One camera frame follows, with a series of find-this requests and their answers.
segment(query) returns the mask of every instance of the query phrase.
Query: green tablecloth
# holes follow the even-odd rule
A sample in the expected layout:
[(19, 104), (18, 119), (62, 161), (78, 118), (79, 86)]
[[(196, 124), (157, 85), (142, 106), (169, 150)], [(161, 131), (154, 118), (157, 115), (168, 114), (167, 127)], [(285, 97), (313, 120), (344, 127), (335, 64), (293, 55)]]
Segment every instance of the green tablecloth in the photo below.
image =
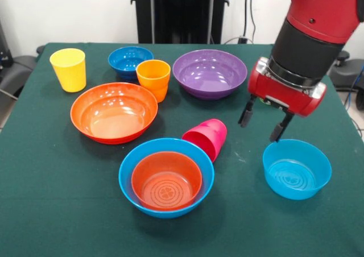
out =
[[(107, 56), (120, 44), (49, 44), (0, 134), (0, 256), (364, 256), (364, 145), (332, 84), (308, 118), (285, 138), (310, 142), (330, 159), (330, 183), (314, 198), (291, 201), (264, 180), (262, 152), (283, 113), (260, 102), (248, 128), (237, 120), (249, 94), (199, 101), (171, 78), (166, 100), (139, 139), (106, 146), (81, 135), (69, 109), (79, 93), (61, 90), (48, 61), (61, 48), (86, 53), (87, 89), (116, 80)], [(145, 45), (171, 65), (182, 54), (217, 48), (250, 71), (270, 45)], [(181, 137), (219, 118), (228, 128), (209, 196), (172, 220), (149, 217), (123, 196), (119, 165), (142, 142)]]

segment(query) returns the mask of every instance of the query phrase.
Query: cup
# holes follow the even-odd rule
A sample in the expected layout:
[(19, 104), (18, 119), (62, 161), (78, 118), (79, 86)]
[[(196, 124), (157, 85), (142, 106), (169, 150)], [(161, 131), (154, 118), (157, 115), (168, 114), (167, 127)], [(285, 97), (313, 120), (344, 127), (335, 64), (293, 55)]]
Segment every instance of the cup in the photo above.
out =
[(86, 87), (85, 53), (77, 48), (56, 51), (49, 58), (61, 87), (66, 92), (78, 92)]
[(199, 146), (214, 162), (224, 145), (228, 130), (218, 119), (209, 119), (188, 130), (182, 139)]
[(148, 89), (158, 102), (166, 97), (171, 67), (161, 60), (147, 60), (136, 68), (136, 75), (141, 86)]

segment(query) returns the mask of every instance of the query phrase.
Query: plastic bowl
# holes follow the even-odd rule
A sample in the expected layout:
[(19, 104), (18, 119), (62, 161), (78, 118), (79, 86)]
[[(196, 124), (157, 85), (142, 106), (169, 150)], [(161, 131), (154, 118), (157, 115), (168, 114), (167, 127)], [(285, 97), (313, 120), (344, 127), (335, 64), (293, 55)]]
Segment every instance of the plastic bowl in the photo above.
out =
[(127, 82), (112, 82), (81, 94), (71, 107), (71, 121), (96, 142), (120, 144), (139, 137), (157, 111), (157, 100), (149, 90)]
[(113, 51), (108, 58), (110, 66), (121, 79), (137, 81), (137, 66), (146, 60), (154, 59), (153, 53), (146, 48), (124, 47)]
[[(131, 175), (137, 164), (146, 156), (156, 152), (172, 151), (191, 158), (200, 168), (202, 186), (193, 204), (186, 208), (171, 211), (158, 211), (141, 205), (131, 186)], [(119, 170), (119, 184), (125, 197), (142, 212), (158, 218), (176, 218), (182, 216), (195, 207), (208, 195), (214, 182), (214, 168), (207, 154), (196, 145), (182, 139), (162, 138), (145, 142), (135, 147), (123, 160)]]
[(277, 194), (303, 200), (314, 196), (331, 178), (328, 158), (315, 146), (294, 139), (271, 143), (263, 154), (264, 175)]
[(232, 94), (246, 79), (245, 64), (236, 56), (215, 49), (188, 52), (173, 65), (173, 74), (191, 95), (218, 100)]
[(131, 186), (140, 203), (152, 210), (178, 210), (193, 203), (202, 185), (197, 164), (177, 152), (157, 152), (136, 165)]

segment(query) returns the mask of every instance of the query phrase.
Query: blue bowl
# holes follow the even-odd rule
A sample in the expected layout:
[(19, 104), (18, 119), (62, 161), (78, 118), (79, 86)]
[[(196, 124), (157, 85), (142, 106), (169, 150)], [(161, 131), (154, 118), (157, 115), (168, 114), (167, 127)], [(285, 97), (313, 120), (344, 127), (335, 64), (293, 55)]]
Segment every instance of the blue bowl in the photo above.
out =
[(146, 48), (124, 47), (113, 51), (108, 58), (110, 66), (121, 79), (137, 81), (137, 66), (146, 60), (154, 59), (153, 53)]
[(271, 189), (293, 200), (314, 196), (329, 182), (332, 172), (324, 153), (295, 139), (271, 143), (264, 151), (263, 165)]
[[(131, 187), (131, 174), (135, 166), (146, 156), (162, 151), (175, 151), (190, 157), (200, 167), (202, 173), (202, 187), (195, 202), (183, 209), (161, 212), (143, 207)], [(214, 183), (214, 168), (207, 154), (194, 145), (182, 139), (161, 138), (145, 142), (135, 147), (123, 160), (119, 170), (119, 184), (125, 197), (142, 212), (158, 218), (176, 218), (189, 213), (197, 207), (208, 195)]]

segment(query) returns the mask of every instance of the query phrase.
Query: orange cup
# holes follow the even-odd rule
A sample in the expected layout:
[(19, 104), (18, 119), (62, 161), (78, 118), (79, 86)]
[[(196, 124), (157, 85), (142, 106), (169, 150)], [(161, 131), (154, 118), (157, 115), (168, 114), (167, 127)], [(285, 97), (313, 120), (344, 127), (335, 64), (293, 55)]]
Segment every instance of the orange cup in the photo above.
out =
[(148, 89), (158, 102), (166, 97), (171, 67), (165, 61), (147, 60), (136, 68), (136, 75), (141, 86)]

